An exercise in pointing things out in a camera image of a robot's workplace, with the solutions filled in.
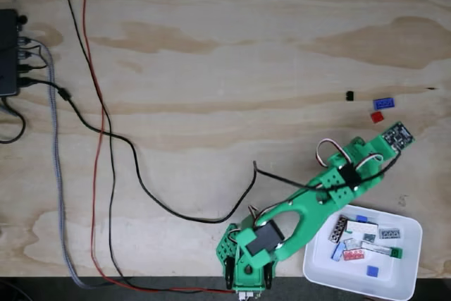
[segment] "robotic arm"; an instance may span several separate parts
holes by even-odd
[[[276,263],[304,247],[332,213],[379,183],[401,151],[413,141],[401,122],[370,142],[356,137],[343,149],[339,148],[340,151],[328,159],[328,165],[321,161],[326,170],[307,185],[256,168],[258,173],[296,185],[299,190],[255,217],[248,216],[240,225],[228,227],[216,249],[227,288],[236,290],[240,300],[270,288]],[[299,222],[293,234],[285,239],[273,218],[287,211],[297,212]]]

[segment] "circuit board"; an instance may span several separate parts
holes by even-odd
[[[412,134],[399,121],[387,129],[382,137],[397,152],[402,151],[415,141]]]

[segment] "blue lego brick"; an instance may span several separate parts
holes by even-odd
[[[381,109],[389,109],[395,107],[395,101],[393,98],[384,98],[373,100],[373,106],[375,111],[380,111]]]
[[[346,249],[344,242],[339,242],[335,250],[333,251],[331,259],[334,261],[340,261],[341,254],[343,254],[343,250]]]
[[[374,278],[377,278],[379,274],[379,268],[374,266],[368,266],[366,268],[366,275],[367,276],[373,276]]]
[[[357,215],[356,218],[355,218],[355,221],[357,221],[357,222],[367,222],[368,218],[366,216],[363,216],[363,215]]]

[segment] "red lego brick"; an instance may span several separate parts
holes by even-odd
[[[372,120],[374,123],[378,123],[378,122],[382,121],[382,120],[383,120],[383,115],[382,115],[382,113],[379,112],[379,111],[372,113],[372,114],[371,114],[371,120]]]
[[[345,250],[343,252],[343,257],[345,258],[345,261],[349,260],[358,260],[365,258],[364,250],[358,249],[358,250]]]

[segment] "white wire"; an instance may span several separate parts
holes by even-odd
[[[235,240],[235,239],[233,239],[233,238],[230,237],[230,234],[232,234],[232,233],[234,233],[234,232],[239,232],[239,231],[241,231],[241,228],[230,229],[230,230],[228,231],[227,238],[228,238],[230,241],[234,242],[234,243],[238,243],[237,240]]]
[[[355,169],[359,169],[360,167],[362,167],[364,164],[366,164],[368,161],[372,160],[372,159],[376,159],[377,161],[383,161],[383,156],[382,154],[379,153],[375,153],[375,154],[370,154],[368,155],[366,158],[363,158],[356,166]]]
[[[349,163],[349,164],[351,164],[352,163],[352,161],[351,161],[351,158],[350,158],[350,156],[345,152],[345,150],[338,144],[338,142],[336,142],[335,140],[333,140],[333,139],[330,139],[330,138],[325,138],[325,139],[322,139],[322,141],[320,141],[319,143],[318,143],[318,145],[316,146],[316,154],[315,154],[315,156],[316,156],[316,160],[318,160],[318,162],[319,162],[319,164],[320,165],[322,165],[322,167],[328,167],[328,165],[323,161],[323,159],[319,156],[319,147],[324,143],[324,142],[329,142],[329,143],[331,143],[332,145],[334,145],[335,146],[335,148],[344,156],[344,158],[346,159],[346,161]]]

